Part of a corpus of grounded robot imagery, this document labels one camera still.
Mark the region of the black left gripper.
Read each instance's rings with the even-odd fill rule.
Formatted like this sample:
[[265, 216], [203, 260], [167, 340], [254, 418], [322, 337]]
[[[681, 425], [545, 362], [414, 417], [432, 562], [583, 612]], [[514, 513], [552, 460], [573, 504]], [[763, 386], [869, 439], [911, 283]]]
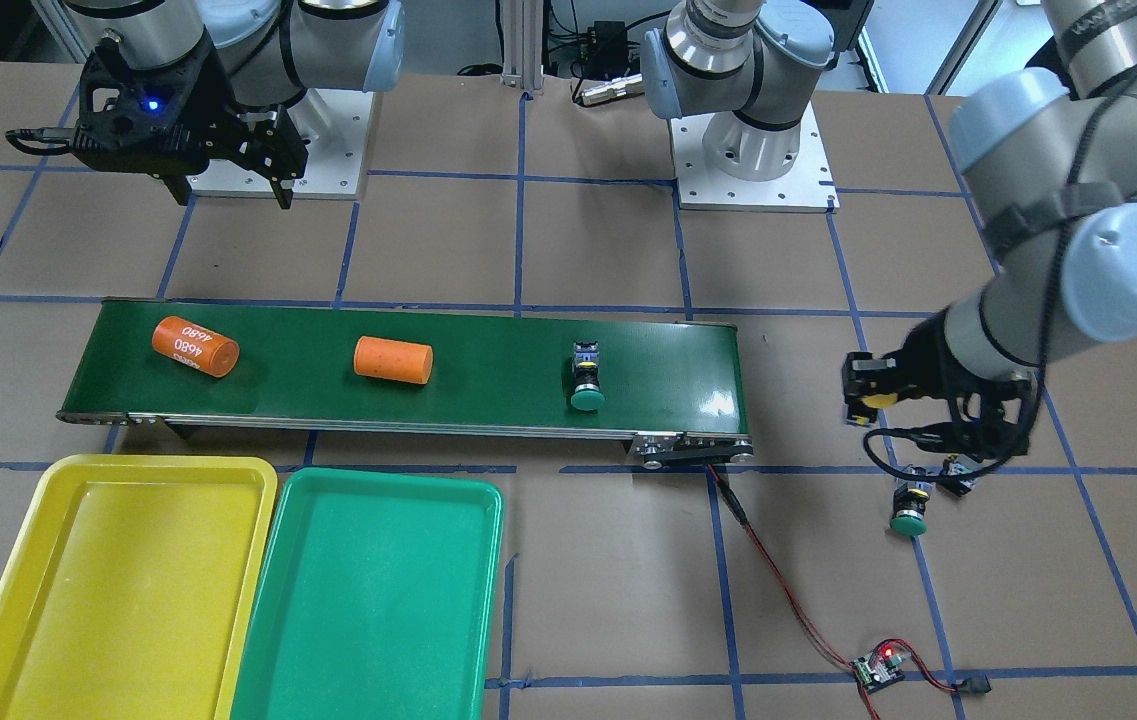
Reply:
[[1029, 452], [1035, 391], [1028, 375], [987, 379], [962, 366], [943, 336], [943, 320], [928, 318], [896, 351], [875, 356], [850, 351], [841, 369], [844, 424], [869, 428], [894, 404], [933, 398], [949, 416], [939, 423], [902, 429], [923, 452], [961, 454], [971, 460], [1010, 460]]

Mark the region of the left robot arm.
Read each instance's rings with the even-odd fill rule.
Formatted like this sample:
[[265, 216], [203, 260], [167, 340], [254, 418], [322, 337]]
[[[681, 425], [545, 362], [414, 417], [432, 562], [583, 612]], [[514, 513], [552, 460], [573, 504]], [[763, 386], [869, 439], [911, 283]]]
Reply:
[[[869, 437], [883, 407], [938, 398], [946, 421], [903, 430], [921, 450], [1022, 455], [1049, 363], [1137, 334], [1137, 1], [1043, 8], [1062, 72], [994, 78], [949, 119], [999, 274], [896, 351], [844, 359], [846, 420]], [[800, 1], [682, 1], [644, 38], [647, 104], [713, 115], [704, 146], [729, 176], [778, 177], [832, 35]]]

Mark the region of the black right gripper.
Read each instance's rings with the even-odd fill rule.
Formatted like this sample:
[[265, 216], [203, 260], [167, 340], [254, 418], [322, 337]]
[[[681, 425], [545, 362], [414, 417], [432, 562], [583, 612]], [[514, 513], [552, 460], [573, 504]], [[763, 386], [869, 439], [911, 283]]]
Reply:
[[91, 169], [160, 179], [188, 208], [190, 176], [226, 160], [265, 177], [281, 210], [292, 209], [294, 179], [308, 151], [284, 106], [247, 111], [210, 40], [183, 58], [140, 71], [119, 40], [97, 42], [80, 77], [80, 110], [68, 151]]

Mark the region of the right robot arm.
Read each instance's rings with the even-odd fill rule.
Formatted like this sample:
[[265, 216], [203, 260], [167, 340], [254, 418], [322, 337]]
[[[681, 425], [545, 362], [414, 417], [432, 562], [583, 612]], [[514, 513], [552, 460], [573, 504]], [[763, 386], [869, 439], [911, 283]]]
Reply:
[[399, 1], [70, 1], [93, 44], [78, 118], [38, 136], [194, 196], [354, 200], [402, 72]]

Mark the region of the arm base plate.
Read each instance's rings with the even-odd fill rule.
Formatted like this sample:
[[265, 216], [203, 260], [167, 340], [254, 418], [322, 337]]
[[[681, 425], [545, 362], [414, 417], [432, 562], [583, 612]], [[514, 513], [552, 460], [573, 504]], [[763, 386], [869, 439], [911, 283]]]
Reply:
[[[312, 88], [289, 109], [308, 151], [306, 173], [292, 184], [294, 200], [354, 201], [362, 196], [380, 99], [373, 92]], [[211, 160], [210, 168], [188, 181], [196, 196], [274, 200], [266, 179], [225, 160]]]
[[783, 131], [736, 114], [669, 121], [679, 208], [708, 212], [827, 213], [841, 208], [814, 108]]

